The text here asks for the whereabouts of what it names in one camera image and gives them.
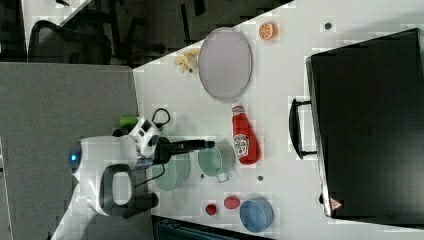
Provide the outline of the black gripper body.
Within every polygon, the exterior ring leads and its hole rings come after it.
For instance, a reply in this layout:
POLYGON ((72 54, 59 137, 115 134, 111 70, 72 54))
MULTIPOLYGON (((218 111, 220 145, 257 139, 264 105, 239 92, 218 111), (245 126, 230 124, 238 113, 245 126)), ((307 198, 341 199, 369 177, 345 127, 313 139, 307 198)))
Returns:
POLYGON ((160 137, 154 153, 154 164, 166 164, 172 156, 179 154, 181 145, 172 143, 166 137, 160 137))

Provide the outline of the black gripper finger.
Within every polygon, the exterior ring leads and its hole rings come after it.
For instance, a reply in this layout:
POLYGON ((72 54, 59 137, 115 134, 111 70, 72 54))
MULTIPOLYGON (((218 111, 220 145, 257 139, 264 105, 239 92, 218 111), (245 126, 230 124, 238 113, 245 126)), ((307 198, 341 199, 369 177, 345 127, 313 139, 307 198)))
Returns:
POLYGON ((178 150, 202 150, 207 148, 213 148, 215 146, 215 142, 203 139, 196 139, 178 141, 175 142, 175 145, 178 150))

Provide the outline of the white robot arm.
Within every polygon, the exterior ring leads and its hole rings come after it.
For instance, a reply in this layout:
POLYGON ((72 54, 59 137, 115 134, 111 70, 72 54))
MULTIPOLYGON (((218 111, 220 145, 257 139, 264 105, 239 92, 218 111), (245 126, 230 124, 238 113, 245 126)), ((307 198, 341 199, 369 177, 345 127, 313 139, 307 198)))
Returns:
POLYGON ((70 203, 48 240, 81 240, 97 215, 131 218, 155 208, 154 193, 139 193, 134 172, 167 163, 172 156, 209 149, 204 139, 172 142, 153 135, 137 140, 121 137, 89 137, 79 141, 69 164, 77 180, 70 203))

